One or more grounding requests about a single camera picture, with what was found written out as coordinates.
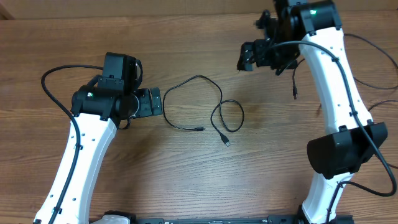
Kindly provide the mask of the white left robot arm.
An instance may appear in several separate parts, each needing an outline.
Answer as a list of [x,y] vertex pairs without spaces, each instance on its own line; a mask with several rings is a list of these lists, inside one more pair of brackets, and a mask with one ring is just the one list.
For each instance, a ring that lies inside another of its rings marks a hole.
[[88,223],[90,204],[106,151],[121,121],[162,114],[160,90],[141,88],[140,60],[108,52],[102,73],[56,104],[70,118],[68,142],[52,188],[34,223]]

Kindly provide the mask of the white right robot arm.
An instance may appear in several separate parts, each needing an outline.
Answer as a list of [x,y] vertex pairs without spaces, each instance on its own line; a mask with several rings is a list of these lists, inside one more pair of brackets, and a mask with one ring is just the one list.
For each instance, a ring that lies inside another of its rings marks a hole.
[[344,32],[332,1],[275,1],[277,17],[264,11],[256,26],[264,38],[241,47],[238,70],[269,67],[276,74],[298,66],[303,57],[323,109],[325,135],[307,144],[314,175],[307,198],[295,215],[270,215],[268,223],[352,223],[338,216],[344,188],[362,164],[380,157],[388,132],[366,109],[345,52]]

